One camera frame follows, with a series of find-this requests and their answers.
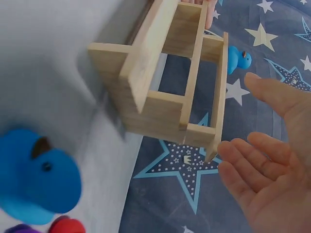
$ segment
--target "open palm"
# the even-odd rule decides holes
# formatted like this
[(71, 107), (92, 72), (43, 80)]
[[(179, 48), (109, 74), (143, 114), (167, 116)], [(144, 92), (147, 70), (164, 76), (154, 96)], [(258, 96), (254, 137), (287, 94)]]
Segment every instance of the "open palm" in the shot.
[(254, 132), (222, 142), (220, 176), (257, 233), (311, 232), (311, 94), (247, 74), (252, 94), (285, 119), (289, 143)]

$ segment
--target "white star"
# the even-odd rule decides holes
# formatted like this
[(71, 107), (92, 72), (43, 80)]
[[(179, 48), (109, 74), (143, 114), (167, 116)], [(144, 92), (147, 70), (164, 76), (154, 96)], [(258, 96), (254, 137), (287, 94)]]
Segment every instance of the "white star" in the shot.
[(216, 19), (218, 19), (218, 16), (220, 16), (220, 14), (218, 14), (217, 11), (215, 10), (215, 11), (213, 12), (213, 17), (215, 17)]
[(262, 3), (257, 4), (257, 6), (262, 7), (264, 13), (267, 13), (268, 10), (273, 12), (273, 10), (271, 8), (272, 3), (273, 3), (272, 1), (262, 0)]
[(185, 229), (184, 233), (194, 233), (193, 231), (189, 230), (187, 226), (183, 226), (183, 228)]
[(227, 83), (226, 87), (228, 91), (225, 98), (234, 98), (242, 106), (242, 96), (249, 94), (249, 91), (241, 88), (240, 79), (237, 79), (234, 84)]
[(305, 65), (305, 70), (311, 71), (311, 62), (309, 61), (309, 57), (307, 56), (305, 60), (300, 59), (302, 63)]
[(269, 49), (271, 49), (274, 52), (274, 48), (271, 44), (271, 40), (277, 38), (277, 35), (273, 34), (268, 34), (266, 33), (265, 29), (263, 28), (262, 24), (259, 24), (258, 30), (251, 30), (251, 29), (246, 29), (248, 33), (250, 33), (252, 36), (255, 37), (255, 41), (253, 46), (258, 46), (258, 45), (265, 45)]

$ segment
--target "red toy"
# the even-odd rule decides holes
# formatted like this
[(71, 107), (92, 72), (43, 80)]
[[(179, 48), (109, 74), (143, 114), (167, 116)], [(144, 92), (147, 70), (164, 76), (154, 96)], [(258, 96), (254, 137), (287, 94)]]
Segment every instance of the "red toy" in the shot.
[(61, 216), (52, 223), (49, 233), (86, 233), (86, 230), (80, 221)]

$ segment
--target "wooden frame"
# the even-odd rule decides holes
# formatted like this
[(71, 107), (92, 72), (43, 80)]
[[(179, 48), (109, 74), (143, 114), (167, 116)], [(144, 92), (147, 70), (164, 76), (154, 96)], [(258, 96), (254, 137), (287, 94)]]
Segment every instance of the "wooden frame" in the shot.
[[(128, 131), (204, 147), (209, 161), (223, 129), (228, 34), (204, 35), (207, 8), (155, 0), (132, 45), (92, 43), (88, 51)], [(191, 58), (184, 96), (149, 90), (162, 52)], [(218, 64), (210, 127), (189, 123), (200, 60)]]

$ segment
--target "blue rubber duck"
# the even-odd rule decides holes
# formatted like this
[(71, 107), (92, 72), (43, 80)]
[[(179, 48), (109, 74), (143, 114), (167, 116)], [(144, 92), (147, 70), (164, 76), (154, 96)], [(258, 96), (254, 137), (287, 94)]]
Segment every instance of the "blue rubber duck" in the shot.
[(239, 67), (241, 69), (248, 69), (252, 64), (252, 57), (245, 51), (238, 51), (235, 46), (230, 46), (228, 49), (228, 74)]
[(74, 160), (27, 129), (0, 137), (0, 207), (29, 225), (49, 223), (73, 209), (81, 196)]

